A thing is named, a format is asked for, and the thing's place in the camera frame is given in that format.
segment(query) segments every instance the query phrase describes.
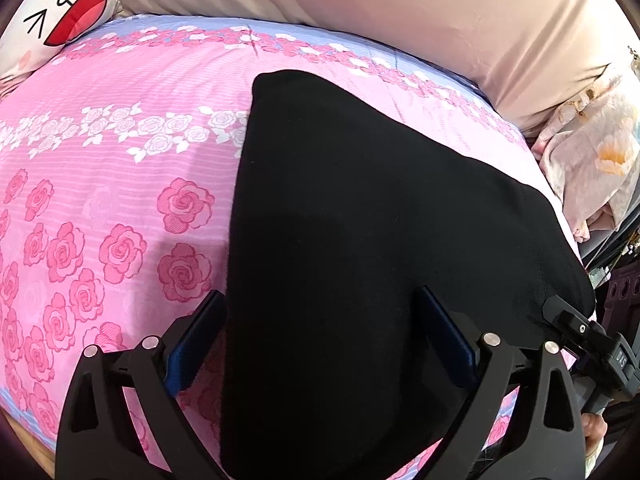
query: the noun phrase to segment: pink bedsheet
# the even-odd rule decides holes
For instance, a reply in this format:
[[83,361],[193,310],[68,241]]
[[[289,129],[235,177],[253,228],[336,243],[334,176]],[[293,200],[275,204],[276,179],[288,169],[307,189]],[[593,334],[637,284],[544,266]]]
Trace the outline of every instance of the pink bedsheet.
[[[300,41],[290,25],[267,34],[246,20],[205,27],[191,18],[195,25],[161,28],[158,19],[139,19],[126,34],[107,25],[0,103],[0,403],[48,446],[84,346],[132,348],[162,334],[208,290],[224,290],[236,171],[261,72],[316,73],[535,187],[577,252],[517,130],[455,85],[338,42]],[[473,219],[466,236],[473,243]],[[214,457],[223,351],[222,338],[178,398]],[[162,464],[130,397],[143,447]],[[512,404],[513,396],[504,406]],[[491,442],[507,423],[497,421]],[[411,478],[429,455],[394,478]]]

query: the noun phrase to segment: hand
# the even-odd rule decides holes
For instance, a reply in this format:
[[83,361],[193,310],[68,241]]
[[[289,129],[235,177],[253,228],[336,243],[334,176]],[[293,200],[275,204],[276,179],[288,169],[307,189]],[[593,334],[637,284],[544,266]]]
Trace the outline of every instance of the hand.
[[587,456],[593,454],[598,449],[598,444],[607,433],[607,423],[601,415],[593,413],[582,414],[582,429],[587,445]]

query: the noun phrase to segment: bedding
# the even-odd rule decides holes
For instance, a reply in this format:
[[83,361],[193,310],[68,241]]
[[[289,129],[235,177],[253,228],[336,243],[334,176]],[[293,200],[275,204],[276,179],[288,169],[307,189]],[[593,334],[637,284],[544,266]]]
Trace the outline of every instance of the bedding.
[[390,44],[462,74],[528,136],[637,50],[615,0],[121,0],[125,11],[306,23]]
[[[131,16],[65,47],[0,103],[0,403],[50,449],[84,346],[163,333],[225,288],[251,86],[315,73],[562,206],[518,129],[459,79],[347,34],[228,18]],[[446,204],[441,204],[444,212]],[[468,232],[474,236],[473,219]],[[178,403],[219,455],[224,338]],[[135,398],[136,431],[162,464]],[[504,434],[514,394],[490,442]],[[395,479],[412,478],[427,450]]]

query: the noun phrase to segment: pink rose pattern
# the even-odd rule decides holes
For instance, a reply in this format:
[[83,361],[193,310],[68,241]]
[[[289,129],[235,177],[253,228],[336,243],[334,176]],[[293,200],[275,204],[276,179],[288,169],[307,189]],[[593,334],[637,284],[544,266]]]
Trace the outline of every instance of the pink rose pattern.
[[215,197],[190,180],[174,179],[158,196],[158,212],[166,231],[181,234],[188,228],[197,229],[211,218]]
[[18,286],[20,280],[18,279],[18,263],[11,262],[10,265],[4,270],[2,276],[2,285],[0,285],[0,300],[2,304],[11,308],[14,304],[14,299],[18,294]]
[[10,223],[11,215],[9,215],[9,210],[5,209],[4,211],[2,211],[2,214],[0,214],[0,240],[2,240],[6,235]]
[[178,243],[158,263],[158,278],[169,301],[186,303],[211,290],[211,262],[188,244]]
[[131,410],[129,410],[129,415],[131,416],[133,428],[136,430],[136,436],[140,441],[143,451],[149,451],[149,441],[146,439],[146,422],[143,420],[144,416],[138,416]]
[[82,347],[98,345],[103,352],[117,352],[126,350],[123,344],[122,329],[120,325],[107,321],[99,327],[94,326],[84,333]]
[[[238,27],[225,27],[218,30],[204,30],[196,27],[185,27],[182,30],[154,30],[156,36],[151,41],[140,42],[145,35],[135,31],[123,37],[88,38],[82,43],[83,48],[71,51],[63,51],[53,59],[53,62],[66,62],[67,60],[81,59],[97,56],[110,50],[118,50],[126,45],[135,45],[136,48],[155,46],[180,45],[190,48],[206,43],[220,43],[221,45],[250,45],[259,48],[263,52],[278,53],[286,57],[297,57],[309,63],[340,64],[348,69],[357,69],[368,75],[381,79],[387,84],[396,86],[405,92],[412,92],[418,97],[430,97],[448,103],[456,107],[471,121],[481,124],[487,130],[498,130],[511,143],[519,145],[523,150],[529,151],[526,142],[505,120],[490,113],[483,106],[477,105],[471,98],[438,85],[431,80],[423,80],[414,73],[405,73],[397,68],[377,63],[367,56],[359,56],[350,50],[336,48],[334,44],[310,44],[297,38],[276,37],[264,32],[249,32],[248,29],[240,30]],[[310,54],[309,47],[318,52]],[[160,121],[154,118],[149,126],[143,123],[143,133],[159,131],[156,123]]]
[[44,436],[55,439],[60,426],[58,407],[49,400],[49,394],[41,384],[33,385],[33,393],[29,394],[29,407]]
[[185,410],[189,406],[191,406],[191,394],[188,390],[183,390],[178,392],[178,395],[175,397],[175,400],[178,402],[180,409]]
[[40,327],[34,325],[31,333],[24,338],[24,357],[32,379],[39,383],[53,380],[53,350],[47,346]]
[[2,346],[7,361],[18,361],[22,357],[22,325],[14,309],[10,308],[2,320]]
[[12,361],[7,361],[4,365],[4,376],[6,378],[6,386],[9,389],[14,404],[20,410],[27,409],[27,390],[22,386],[22,379],[18,375],[18,370]]
[[94,320],[102,314],[104,285],[91,269],[82,269],[69,288],[69,305],[76,321]]
[[222,414],[222,382],[214,381],[203,389],[198,397],[198,412],[209,421],[211,432],[220,438],[220,416]]
[[24,168],[18,170],[6,185],[6,189],[4,190],[4,200],[2,200],[2,202],[8,204],[11,200],[20,195],[28,178],[29,175],[27,174],[27,170]]
[[47,248],[47,267],[51,283],[64,282],[82,266],[84,233],[71,222],[65,222]]
[[76,344],[76,318],[66,306],[65,297],[56,292],[42,315],[47,346],[55,352],[69,350]]
[[24,241],[24,257],[23,264],[31,267],[42,261],[47,255],[47,248],[49,247],[49,235],[44,229],[42,222],[38,222],[33,231],[27,236]]
[[507,433],[507,427],[509,425],[509,421],[511,420],[510,416],[501,416],[495,422],[494,426],[491,428],[491,432],[489,433],[489,437],[486,440],[486,446],[492,446],[496,442],[498,442],[504,435]]
[[24,215],[24,219],[27,222],[44,213],[53,196],[53,191],[53,184],[48,180],[41,180],[38,185],[31,190],[25,204],[27,212]]
[[105,237],[98,258],[104,264],[104,281],[117,285],[124,278],[132,278],[140,272],[146,242],[131,226],[117,224]]

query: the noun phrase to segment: silver rivet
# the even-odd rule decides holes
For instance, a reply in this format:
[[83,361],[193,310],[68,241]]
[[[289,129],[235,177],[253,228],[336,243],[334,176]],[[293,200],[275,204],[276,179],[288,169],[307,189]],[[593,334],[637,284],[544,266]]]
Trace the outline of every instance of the silver rivet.
[[93,357],[98,353],[98,347],[96,345],[89,345],[82,353],[84,357]]
[[500,344],[500,336],[493,332],[487,332],[482,336],[482,340],[489,346],[498,346]]
[[560,347],[555,341],[546,341],[545,350],[550,354],[557,354],[560,351]]
[[145,337],[142,341],[142,348],[146,349],[146,350],[151,350],[153,348],[155,348],[156,346],[158,346],[158,343],[160,342],[160,340],[154,336],[154,335],[150,335],[149,337]]

